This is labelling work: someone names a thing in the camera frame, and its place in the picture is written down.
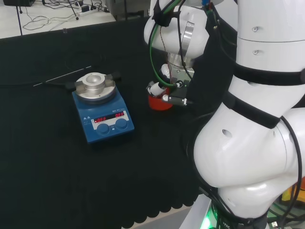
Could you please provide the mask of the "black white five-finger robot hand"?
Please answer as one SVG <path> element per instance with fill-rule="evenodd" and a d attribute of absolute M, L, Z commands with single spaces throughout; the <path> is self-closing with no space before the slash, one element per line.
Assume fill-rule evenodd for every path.
<path fill-rule="evenodd" d="M 170 87 L 164 86 L 159 81 L 157 81 L 157 82 L 151 81 L 151 82 L 149 82 L 148 86 L 146 87 L 146 90 L 147 90 L 148 94 L 152 97 L 161 98 L 163 95 L 170 94 L 171 92 L 173 92 L 176 89 L 186 88 L 189 84 L 189 79 L 182 79 L 182 78 L 178 78 L 177 76 L 174 76 L 171 73 L 171 71 L 169 70 L 169 68 L 165 67 L 165 66 L 163 66 L 160 69 L 159 77 L 166 83 L 172 83 L 179 87 L 170 88 Z"/>

